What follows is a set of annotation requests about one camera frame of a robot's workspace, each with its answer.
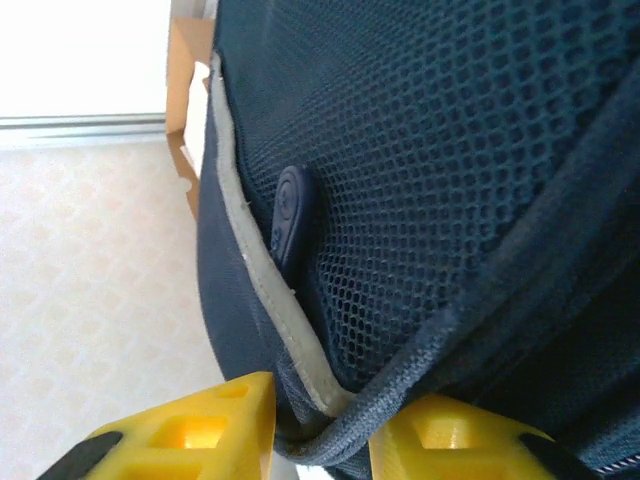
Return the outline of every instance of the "navy blue backpack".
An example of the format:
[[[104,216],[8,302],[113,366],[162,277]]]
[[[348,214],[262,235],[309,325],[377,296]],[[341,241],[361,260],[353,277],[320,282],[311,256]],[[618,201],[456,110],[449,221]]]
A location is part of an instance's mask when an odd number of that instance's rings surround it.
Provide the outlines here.
[[[444,392],[640,478],[639,53],[638,0],[220,0],[200,292],[278,452],[370,478]]]

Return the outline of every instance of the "black zipper pull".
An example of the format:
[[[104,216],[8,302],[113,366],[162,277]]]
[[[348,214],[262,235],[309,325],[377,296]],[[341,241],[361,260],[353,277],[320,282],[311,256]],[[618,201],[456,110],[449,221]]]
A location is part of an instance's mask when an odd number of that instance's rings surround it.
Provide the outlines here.
[[[289,166],[280,174],[271,224],[271,257],[289,287],[309,244],[318,189],[311,169]]]

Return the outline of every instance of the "zipper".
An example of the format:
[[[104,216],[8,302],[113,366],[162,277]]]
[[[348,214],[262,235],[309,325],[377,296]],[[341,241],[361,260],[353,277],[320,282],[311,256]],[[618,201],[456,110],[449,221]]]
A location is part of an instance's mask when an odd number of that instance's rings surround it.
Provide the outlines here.
[[[617,462],[610,463],[606,467],[600,467],[598,469],[598,473],[607,475],[629,467],[640,467],[640,453],[636,453],[635,455],[630,455],[622,460],[618,460]]]

